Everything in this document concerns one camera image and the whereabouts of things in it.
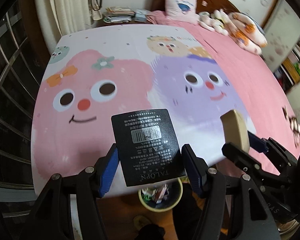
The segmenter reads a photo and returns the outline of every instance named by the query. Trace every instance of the red nose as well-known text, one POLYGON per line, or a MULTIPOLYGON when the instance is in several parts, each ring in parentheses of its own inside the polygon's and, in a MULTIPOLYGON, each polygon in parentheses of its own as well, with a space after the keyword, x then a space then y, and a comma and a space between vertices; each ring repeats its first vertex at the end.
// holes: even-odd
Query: red nose
POLYGON ((207 88, 214 90, 214 86, 210 81, 206 81, 205 84, 206 84, 207 88))
POLYGON ((81 99, 78 103, 78 109, 80 111, 87 110, 90 107, 91 103, 89 99, 81 99))

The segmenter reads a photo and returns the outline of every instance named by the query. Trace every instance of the metal security grille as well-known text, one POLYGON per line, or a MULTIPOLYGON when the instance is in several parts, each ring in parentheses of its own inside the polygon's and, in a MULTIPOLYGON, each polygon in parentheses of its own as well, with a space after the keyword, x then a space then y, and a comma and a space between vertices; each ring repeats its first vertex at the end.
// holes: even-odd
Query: metal security grille
MULTIPOLYGON (((0 22, 1 195, 5 191, 9 196, 24 192, 29 195, 29 190, 34 189, 30 161, 31 124, 43 72, 26 36, 16 2, 0 22)), ((15 219, 29 214, 26 205, 11 203, 11 206, 2 210, 4 218, 15 219)))

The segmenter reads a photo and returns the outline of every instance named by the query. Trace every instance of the green flower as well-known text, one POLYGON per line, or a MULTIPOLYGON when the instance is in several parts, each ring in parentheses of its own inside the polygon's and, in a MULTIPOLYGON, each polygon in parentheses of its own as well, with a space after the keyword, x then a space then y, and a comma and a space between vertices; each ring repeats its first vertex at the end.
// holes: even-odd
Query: green flower
POLYGON ((101 57, 98 58, 97 63, 93 64, 92 67, 97 70, 101 70, 103 68, 113 68, 113 65, 110 63, 114 60, 114 56, 111 57, 101 57))

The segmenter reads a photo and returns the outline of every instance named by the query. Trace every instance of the beige cartoon character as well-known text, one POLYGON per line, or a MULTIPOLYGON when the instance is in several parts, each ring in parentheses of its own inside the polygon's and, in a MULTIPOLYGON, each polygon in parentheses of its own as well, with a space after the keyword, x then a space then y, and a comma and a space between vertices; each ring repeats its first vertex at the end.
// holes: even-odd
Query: beige cartoon character
POLYGON ((147 45, 152 51, 170 57, 184 57, 189 54, 188 47, 173 37, 150 36, 147 45))
POLYGON ((203 47, 193 47, 189 49, 189 52, 199 57, 207 57, 210 59, 212 58, 211 55, 203 47))

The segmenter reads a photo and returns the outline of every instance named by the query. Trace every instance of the cartoon eye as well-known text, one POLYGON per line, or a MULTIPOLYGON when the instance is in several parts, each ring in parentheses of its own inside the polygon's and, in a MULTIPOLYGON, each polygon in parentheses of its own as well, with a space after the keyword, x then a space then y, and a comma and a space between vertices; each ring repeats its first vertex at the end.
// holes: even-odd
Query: cartoon eye
POLYGON ((208 77, 210 81, 216 86, 221 87, 223 85, 223 80, 217 73, 210 71, 208 72, 208 77))
POLYGON ((53 108, 58 112, 69 109, 74 102, 74 92, 71 89, 63 89, 53 99, 53 108))
POLYGON ((117 85, 111 80, 101 80, 92 86, 90 94, 97 102, 110 101, 117 94, 117 85))
POLYGON ((184 78, 191 86, 201 87, 203 85, 202 78, 196 72, 193 72, 193 71, 185 72, 184 78))

